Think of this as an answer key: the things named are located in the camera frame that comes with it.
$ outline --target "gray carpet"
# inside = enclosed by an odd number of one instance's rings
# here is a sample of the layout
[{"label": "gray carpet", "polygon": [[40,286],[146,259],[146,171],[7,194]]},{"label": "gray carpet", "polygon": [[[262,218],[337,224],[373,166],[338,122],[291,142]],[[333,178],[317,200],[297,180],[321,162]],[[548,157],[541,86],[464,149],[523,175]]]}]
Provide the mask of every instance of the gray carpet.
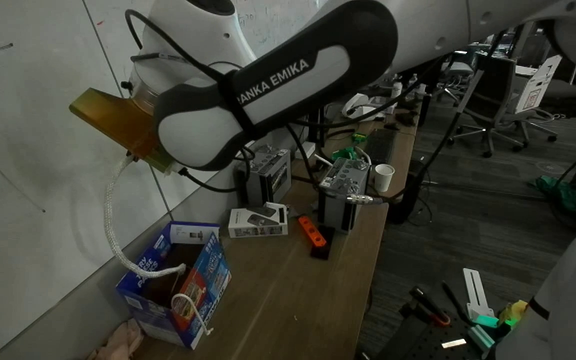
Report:
[{"label": "gray carpet", "polygon": [[[416,137],[416,156],[434,151],[454,110],[433,103]],[[471,123],[462,116],[462,123]],[[558,141],[531,131],[530,146],[514,153],[495,142],[493,157],[481,157],[478,139],[457,141],[437,157],[430,175],[442,185],[490,189],[431,187],[432,210],[423,210],[402,225],[387,225],[372,280],[372,307],[363,319],[359,346],[377,354],[400,326],[398,310],[410,300],[414,285],[430,289],[447,272],[468,267],[480,271],[487,292],[505,301],[529,300],[576,235],[551,215],[548,203],[526,182],[541,175],[557,176],[576,160],[576,118],[549,127]],[[514,136],[520,139],[520,133]],[[422,208],[420,202],[416,208]]]}]

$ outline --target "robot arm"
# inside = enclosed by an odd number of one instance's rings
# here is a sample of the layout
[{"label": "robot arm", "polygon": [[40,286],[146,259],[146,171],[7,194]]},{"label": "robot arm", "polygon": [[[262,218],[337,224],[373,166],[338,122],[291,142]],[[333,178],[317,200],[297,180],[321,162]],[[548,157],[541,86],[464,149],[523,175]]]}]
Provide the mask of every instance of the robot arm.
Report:
[{"label": "robot arm", "polygon": [[[531,14],[565,16],[568,3],[329,0],[304,29],[252,61],[230,0],[157,0],[149,18],[188,53],[203,64],[227,61],[242,68],[216,67],[233,71],[226,92],[224,84],[206,80],[187,64],[169,61],[165,66],[173,68],[155,70],[135,64],[134,73],[153,89],[151,94],[158,94],[151,103],[156,104],[152,113],[163,148],[183,166],[217,171],[247,142],[386,71],[397,73],[435,59],[521,24]],[[156,51],[172,54],[146,29],[141,53]],[[233,115],[242,111],[249,122]]]}]

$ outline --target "white wall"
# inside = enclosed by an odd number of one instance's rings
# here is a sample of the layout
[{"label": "white wall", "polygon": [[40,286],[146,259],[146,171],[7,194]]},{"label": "white wall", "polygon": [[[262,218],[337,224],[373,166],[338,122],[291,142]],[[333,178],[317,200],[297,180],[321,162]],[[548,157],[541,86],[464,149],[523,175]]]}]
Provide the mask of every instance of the white wall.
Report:
[{"label": "white wall", "polygon": [[[237,4],[246,9],[240,23],[258,55],[314,11],[311,0],[261,3]],[[149,2],[0,0],[0,46],[13,43],[0,50],[0,348],[111,257],[102,203],[125,150],[67,109],[88,87],[120,94],[111,69],[125,80],[125,57],[137,51],[123,23],[128,7],[147,13]],[[292,20],[282,22],[277,12]],[[260,38],[266,31],[271,35]],[[197,188],[181,177],[165,178],[163,186],[171,207]],[[114,211],[124,246],[162,218],[163,201],[146,164],[122,175]]]}]

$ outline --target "yellow object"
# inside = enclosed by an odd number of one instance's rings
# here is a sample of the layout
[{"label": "yellow object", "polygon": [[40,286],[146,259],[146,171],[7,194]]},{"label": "yellow object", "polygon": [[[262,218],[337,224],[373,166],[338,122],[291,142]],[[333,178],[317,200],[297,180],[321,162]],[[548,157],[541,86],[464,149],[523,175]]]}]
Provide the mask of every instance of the yellow object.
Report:
[{"label": "yellow object", "polygon": [[129,98],[89,88],[70,104],[69,109],[158,171],[165,173],[173,164],[173,158],[160,146],[153,117]]},{"label": "yellow object", "polygon": [[501,326],[504,322],[510,325],[511,329],[514,329],[528,308],[528,303],[523,300],[519,300],[515,303],[508,303],[505,309],[499,314],[499,321],[497,326]]}]

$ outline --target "black strap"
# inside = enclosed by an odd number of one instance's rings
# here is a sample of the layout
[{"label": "black strap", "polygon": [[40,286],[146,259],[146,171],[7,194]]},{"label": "black strap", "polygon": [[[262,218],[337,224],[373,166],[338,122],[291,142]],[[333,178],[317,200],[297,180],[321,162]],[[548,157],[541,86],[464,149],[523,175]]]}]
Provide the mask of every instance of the black strap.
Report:
[{"label": "black strap", "polygon": [[530,299],[530,301],[528,301],[528,306],[530,306],[530,309],[532,309],[533,312],[537,313],[537,315],[544,318],[545,320],[548,320],[548,318],[551,317],[551,312],[546,310],[544,306],[541,306],[537,300],[535,300],[534,296]]},{"label": "black strap", "polygon": [[244,130],[246,134],[248,134],[253,140],[259,140],[263,137],[263,135],[258,131],[254,123],[250,120],[246,111],[244,111],[242,105],[240,105],[239,101],[237,101],[237,94],[235,93],[235,89],[233,89],[233,75],[237,72],[237,70],[230,71],[223,76],[223,78],[217,82],[217,88],[219,89],[219,93],[223,98],[224,102],[226,102],[226,106],[228,110],[233,114],[235,120],[241,128]]}]

